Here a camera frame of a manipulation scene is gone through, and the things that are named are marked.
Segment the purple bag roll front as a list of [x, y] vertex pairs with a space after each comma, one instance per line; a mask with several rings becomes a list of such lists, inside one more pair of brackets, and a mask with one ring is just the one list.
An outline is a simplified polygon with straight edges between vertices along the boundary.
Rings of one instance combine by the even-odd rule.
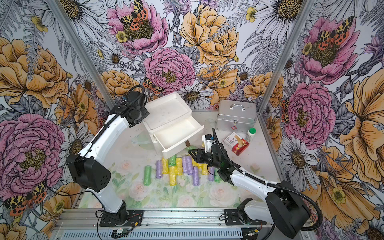
[[200, 185], [199, 168], [193, 167], [193, 186]]

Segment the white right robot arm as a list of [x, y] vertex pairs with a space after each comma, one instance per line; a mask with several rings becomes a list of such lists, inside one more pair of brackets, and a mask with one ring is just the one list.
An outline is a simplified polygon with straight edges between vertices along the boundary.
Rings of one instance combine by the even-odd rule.
[[324, 216], [318, 204], [295, 190], [292, 184], [271, 182], [246, 171], [230, 160], [216, 134], [205, 135], [203, 140], [203, 149], [189, 150], [192, 159], [214, 167], [224, 182], [249, 191], [267, 204], [268, 209], [262, 213], [253, 199], [244, 200], [238, 206], [238, 213], [245, 224], [251, 220], [265, 221], [291, 239], [300, 231], [311, 232], [322, 225]]

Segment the purple bag roll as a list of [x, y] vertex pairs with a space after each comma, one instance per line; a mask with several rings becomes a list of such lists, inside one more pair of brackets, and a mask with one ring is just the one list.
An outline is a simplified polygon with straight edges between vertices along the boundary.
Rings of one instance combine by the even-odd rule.
[[161, 179], [163, 176], [163, 164], [162, 160], [156, 161], [156, 179]]
[[208, 167], [208, 180], [210, 182], [213, 182], [215, 180], [215, 168], [214, 167]]
[[189, 162], [188, 162], [187, 156], [182, 157], [182, 167], [183, 167], [183, 173], [189, 175], [190, 167], [189, 167]]
[[199, 168], [193, 167], [193, 186], [200, 185]]
[[187, 159], [187, 171], [188, 171], [188, 175], [193, 175], [194, 173], [194, 165], [193, 165], [193, 159], [191, 156], [187, 155], [186, 157]]

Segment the purple bag roll back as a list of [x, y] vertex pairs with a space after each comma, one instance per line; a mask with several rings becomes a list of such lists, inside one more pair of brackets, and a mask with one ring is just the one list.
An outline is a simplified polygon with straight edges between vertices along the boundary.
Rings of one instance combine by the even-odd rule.
[[187, 171], [188, 171], [188, 175], [193, 175], [194, 173], [194, 165], [193, 165], [193, 159], [191, 156], [187, 155], [186, 157], [187, 159]]

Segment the white top drawer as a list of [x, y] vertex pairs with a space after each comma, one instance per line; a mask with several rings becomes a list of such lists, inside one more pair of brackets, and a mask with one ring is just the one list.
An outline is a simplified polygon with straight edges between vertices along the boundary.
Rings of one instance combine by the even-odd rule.
[[190, 116], [170, 127], [149, 133], [158, 153], [169, 159], [187, 147], [187, 142], [193, 143], [203, 135], [204, 125]]

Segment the white plastic drawer cabinet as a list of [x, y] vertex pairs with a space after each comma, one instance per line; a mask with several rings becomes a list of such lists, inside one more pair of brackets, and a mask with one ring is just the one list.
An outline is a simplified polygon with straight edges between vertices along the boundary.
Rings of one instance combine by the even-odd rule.
[[192, 116], [191, 108], [178, 93], [171, 93], [149, 102], [150, 115], [143, 120], [148, 133], [155, 133]]

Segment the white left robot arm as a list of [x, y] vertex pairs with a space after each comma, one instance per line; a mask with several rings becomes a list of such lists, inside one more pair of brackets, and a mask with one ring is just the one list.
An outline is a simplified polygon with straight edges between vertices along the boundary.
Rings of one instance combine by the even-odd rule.
[[133, 87], [126, 100], [112, 108], [106, 123], [91, 142], [77, 154], [67, 157], [66, 165], [73, 181], [101, 203], [101, 224], [104, 226], [123, 226], [129, 219], [127, 205], [116, 194], [110, 182], [112, 174], [105, 164], [111, 160], [109, 151], [123, 131], [141, 123], [149, 115], [146, 103], [145, 88], [142, 85]]

